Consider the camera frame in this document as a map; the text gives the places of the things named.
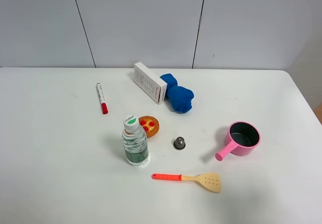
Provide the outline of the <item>blue cloth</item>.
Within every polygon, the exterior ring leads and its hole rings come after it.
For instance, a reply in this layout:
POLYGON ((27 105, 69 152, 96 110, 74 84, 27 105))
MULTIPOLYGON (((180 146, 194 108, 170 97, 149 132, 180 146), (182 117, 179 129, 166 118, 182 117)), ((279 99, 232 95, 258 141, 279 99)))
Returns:
POLYGON ((178 85, 177 80, 170 73, 160 77, 167 83, 166 96, 170 101, 173 110, 177 113, 184 114, 192 109, 192 99, 194 93, 178 85))

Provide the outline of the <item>white cardboard box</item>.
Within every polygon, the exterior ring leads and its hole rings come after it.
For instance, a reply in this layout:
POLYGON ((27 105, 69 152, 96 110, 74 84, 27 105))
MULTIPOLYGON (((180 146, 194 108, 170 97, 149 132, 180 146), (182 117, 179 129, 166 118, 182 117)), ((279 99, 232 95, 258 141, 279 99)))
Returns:
POLYGON ((134 65, 133 81, 157 104, 165 100, 167 83, 142 62, 134 65))

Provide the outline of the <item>orange toy tart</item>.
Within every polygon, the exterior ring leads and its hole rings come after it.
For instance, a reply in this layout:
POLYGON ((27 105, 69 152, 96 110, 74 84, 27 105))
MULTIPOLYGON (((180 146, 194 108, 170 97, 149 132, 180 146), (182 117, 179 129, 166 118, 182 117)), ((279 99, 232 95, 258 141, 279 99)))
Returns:
POLYGON ((139 117, 139 124, 144 129, 147 138, 155 136, 159 131, 159 122, 152 116, 139 117))

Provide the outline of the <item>small grey metal capsule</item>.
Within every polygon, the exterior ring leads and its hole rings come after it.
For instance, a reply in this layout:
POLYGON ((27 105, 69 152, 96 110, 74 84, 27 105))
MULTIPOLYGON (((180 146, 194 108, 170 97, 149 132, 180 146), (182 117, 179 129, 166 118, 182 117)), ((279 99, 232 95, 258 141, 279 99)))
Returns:
POLYGON ((173 146, 176 150, 183 150, 186 147, 186 142, 183 137, 177 137, 174 140, 173 146))

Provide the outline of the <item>clear water bottle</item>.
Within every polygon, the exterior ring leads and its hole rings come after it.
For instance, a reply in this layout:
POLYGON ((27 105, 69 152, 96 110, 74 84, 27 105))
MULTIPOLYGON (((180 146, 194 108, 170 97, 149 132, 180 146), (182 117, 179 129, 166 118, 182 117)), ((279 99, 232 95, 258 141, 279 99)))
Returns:
POLYGON ((138 117, 134 114, 126 116, 123 126, 122 141, 127 161, 133 166, 147 165, 149 162, 147 135, 138 117))

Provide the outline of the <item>red whiteboard marker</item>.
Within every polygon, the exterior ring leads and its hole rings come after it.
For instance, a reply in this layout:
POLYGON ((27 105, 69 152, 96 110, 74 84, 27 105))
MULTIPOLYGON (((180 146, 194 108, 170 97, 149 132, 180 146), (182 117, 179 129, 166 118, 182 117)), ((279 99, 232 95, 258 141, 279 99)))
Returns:
POLYGON ((106 101, 105 101, 102 85, 100 83, 96 84, 96 90, 97 90, 97 93, 98 93, 102 113, 107 114, 108 113, 108 107, 107 107, 107 104, 106 104, 106 101))

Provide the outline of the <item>pink toy saucepan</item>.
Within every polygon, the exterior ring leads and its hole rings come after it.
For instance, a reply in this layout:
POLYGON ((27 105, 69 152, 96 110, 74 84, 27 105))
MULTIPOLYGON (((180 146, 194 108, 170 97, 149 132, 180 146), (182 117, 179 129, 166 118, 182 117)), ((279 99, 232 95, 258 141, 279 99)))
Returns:
POLYGON ((229 153, 236 156, 248 155, 261 141, 258 130, 247 122, 234 122, 227 131, 225 147, 215 154, 218 161, 222 161, 229 153))

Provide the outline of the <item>orange toy spatula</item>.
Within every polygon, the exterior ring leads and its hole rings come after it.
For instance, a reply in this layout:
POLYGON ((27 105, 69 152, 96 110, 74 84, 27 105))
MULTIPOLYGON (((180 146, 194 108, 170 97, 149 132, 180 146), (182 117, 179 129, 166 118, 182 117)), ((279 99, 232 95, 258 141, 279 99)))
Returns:
POLYGON ((174 175, 174 174, 152 174, 151 177, 155 180, 165 180, 165 181, 187 181, 196 182, 208 191, 214 193, 221 192, 221 179, 217 173, 205 173, 198 176, 184 176, 174 175))

